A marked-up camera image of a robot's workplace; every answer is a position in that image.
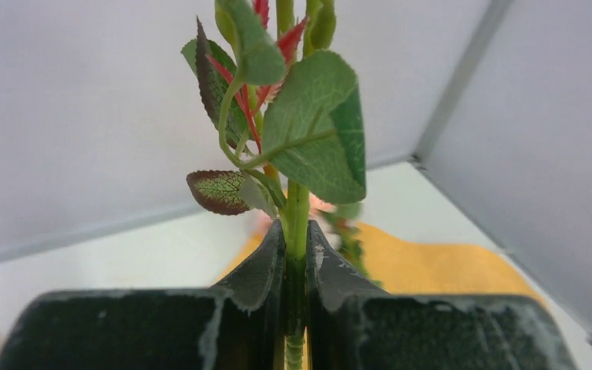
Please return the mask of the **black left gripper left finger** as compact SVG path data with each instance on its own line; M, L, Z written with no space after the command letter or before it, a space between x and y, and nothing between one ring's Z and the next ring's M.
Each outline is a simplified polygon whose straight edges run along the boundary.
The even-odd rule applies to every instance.
M258 248L208 288L50 291L0 349L0 369L282 369L285 242Z

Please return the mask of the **orange wrapping paper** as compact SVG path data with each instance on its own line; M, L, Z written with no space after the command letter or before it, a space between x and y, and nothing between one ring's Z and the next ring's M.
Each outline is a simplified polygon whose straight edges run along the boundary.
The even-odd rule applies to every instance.
M417 244L359 223L369 276L396 294L513 294L546 302L495 252L469 244Z

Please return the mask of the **single artificial flower stem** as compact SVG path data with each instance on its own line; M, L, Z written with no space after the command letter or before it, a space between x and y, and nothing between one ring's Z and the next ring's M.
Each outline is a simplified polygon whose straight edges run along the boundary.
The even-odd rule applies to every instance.
M365 128L356 71L331 49L333 1L217 1L224 50L197 25L182 56L217 131L228 170L195 170L195 202L222 216L264 209L285 242L284 367L305 364L308 194L338 207L366 197Z

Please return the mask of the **pink artificial flower bouquet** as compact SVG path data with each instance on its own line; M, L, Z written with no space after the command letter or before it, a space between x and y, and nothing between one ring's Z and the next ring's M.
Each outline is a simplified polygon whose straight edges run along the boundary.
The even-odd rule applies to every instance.
M316 220L323 224L322 230L331 241L332 247L365 278L381 287L382 282L371 277L365 266L365 250L358 236L360 230L356 226L355 219L344 218L343 216L346 214L340 213L338 206L326 203L312 193L308 194L308 198L310 220ZM259 243L274 219L267 215L262 208L251 207L251 210L257 215L256 226L251 231L251 238Z

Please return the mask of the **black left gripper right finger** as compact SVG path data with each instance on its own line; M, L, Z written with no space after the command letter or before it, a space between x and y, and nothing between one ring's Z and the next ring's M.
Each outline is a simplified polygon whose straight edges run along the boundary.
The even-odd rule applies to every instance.
M575 363L551 316L521 295L389 294L308 225L312 369L563 369Z

